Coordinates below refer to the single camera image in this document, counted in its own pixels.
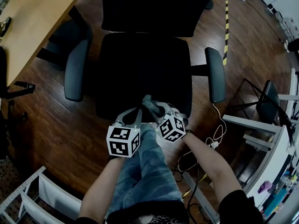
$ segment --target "warning tape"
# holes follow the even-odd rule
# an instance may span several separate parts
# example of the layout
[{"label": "warning tape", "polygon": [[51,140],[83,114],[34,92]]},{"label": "warning tape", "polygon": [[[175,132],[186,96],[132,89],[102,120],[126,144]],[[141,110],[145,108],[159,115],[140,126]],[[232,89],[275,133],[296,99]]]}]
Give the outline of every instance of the warning tape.
[{"label": "warning tape", "polygon": [[225,0],[225,19],[226,19],[226,24],[225,24],[225,47],[224,47],[223,65],[226,65],[227,56],[228,56],[228,29],[229,29],[229,24],[228,24],[228,0]]}]

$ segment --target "white cable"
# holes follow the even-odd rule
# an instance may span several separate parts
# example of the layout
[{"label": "white cable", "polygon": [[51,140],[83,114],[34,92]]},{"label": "white cable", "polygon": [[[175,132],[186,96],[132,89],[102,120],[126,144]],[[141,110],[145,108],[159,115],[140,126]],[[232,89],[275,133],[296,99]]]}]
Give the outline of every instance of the white cable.
[{"label": "white cable", "polygon": [[[225,131],[223,132],[223,125],[219,125],[218,128],[216,129],[215,133],[214,133],[213,139],[210,138],[210,137],[208,137],[208,138],[206,139],[206,142],[210,139],[210,140],[212,141],[212,143],[214,143],[216,140],[220,139],[220,142],[218,143],[218,144],[220,144],[221,141],[222,141],[222,137],[223,137],[223,136],[225,135],[225,133],[226,133],[227,128],[226,128],[226,123],[225,123],[224,120],[221,118],[221,115],[220,115],[219,110],[216,108],[216,106],[215,106],[214,104],[213,104],[213,107],[214,107],[214,108],[216,109],[216,111],[218,112],[218,115],[219,115],[220,120],[224,123]],[[216,135],[216,133],[217,133],[217,131],[218,131],[218,129],[219,129],[220,127],[221,127],[221,136],[219,136],[218,138],[215,138],[215,135]],[[190,168],[188,168],[188,169],[186,169],[186,170],[181,170],[181,169],[179,168],[179,161],[181,160],[182,157],[184,157],[185,155],[187,155],[187,154],[189,154],[189,153],[192,153],[192,151],[190,151],[190,152],[188,152],[188,153],[186,153],[186,154],[183,154],[183,155],[180,156],[180,158],[178,159],[178,170],[179,170],[180,172],[188,171],[189,169],[192,169],[196,164],[198,164],[198,162],[196,162],[193,166],[191,166]]]}]

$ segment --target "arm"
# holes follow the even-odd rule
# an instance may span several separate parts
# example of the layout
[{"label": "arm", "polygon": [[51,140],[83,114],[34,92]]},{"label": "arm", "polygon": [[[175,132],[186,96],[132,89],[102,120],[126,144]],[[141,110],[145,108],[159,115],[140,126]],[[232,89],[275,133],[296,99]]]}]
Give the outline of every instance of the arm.
[{"label": "arm", "polygon": [[103,223],[125,158],[112,159],[85,194],[79,217]]},{"label": "arm", "polygon": [[187,133],[183,140],[193,152],[199,165],[211,178],[219,203],[229,193],[242,190],[233,170],[219,153],[191,133]]}]

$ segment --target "blue jeans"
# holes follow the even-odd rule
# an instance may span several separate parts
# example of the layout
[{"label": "blue jeans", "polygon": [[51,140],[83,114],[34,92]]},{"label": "blue jeans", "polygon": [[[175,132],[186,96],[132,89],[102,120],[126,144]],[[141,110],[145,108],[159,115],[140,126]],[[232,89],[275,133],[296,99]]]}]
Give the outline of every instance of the blue jeans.
[{"label": "blue jeans", "polygon": [[136,203],[183,201],[181,196],[162,149],[157,144],[154,128],[150,124],[143,125],[141,145],[134,156],[124,163],[106,217]]}]

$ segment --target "dark hardwood floor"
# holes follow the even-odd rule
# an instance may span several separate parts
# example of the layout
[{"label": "dark hardwood floor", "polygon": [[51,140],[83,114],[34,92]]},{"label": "dark hardwood floor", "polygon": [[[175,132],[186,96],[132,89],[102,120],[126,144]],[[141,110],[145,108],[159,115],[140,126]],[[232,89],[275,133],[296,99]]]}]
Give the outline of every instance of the dark hardwood floor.
[{"label": "dark hardwood floor", "polygon": [[[190,49],[192,64],[205,64],[204,49],[212,47],[223,53],[225,38],[225,0],[213,0],[214,8],[202,14],[194,37],[185,38]],[[89,66],[97,63],[103,37],[101,29],[103,10],[101,0],[79,0],[76,4],[83,18],[93,30]],[[217,107],[223,115],[243,78],[262,88],[272,79],[279,93],[289,91],[291,67],[297,68],[294,54],[287,54],[279,37],[284,38],[274,16],[265,11],[261,0],[229,0],[229,46],[225,66],[227,99]],[[9,149],[22,168],[37,170],[42,165],[59,182],[84,194],[107,161],[106,134],[111,121],[96,116],[94,98],[86,91],[81,103],[64,97],[64,72],[36,58],[19,80],[36,85],[32,95],[16,98],[14,114],[28,112],[28,120],[18,127],[18,148]],[[209,102],[208,80],[193,77],[192,114],[189,128],[203,141],[212,137],[220,124],[217,112]],[[7,101],[2,112],[6,114]],[[242,143],[243,130],[228,125],[226,138],[217,151],[231,163]],[[183,142],[160,142],[170,166],[182,150]],[[215,206],[217,202],[211,187],[201,184]]]}]

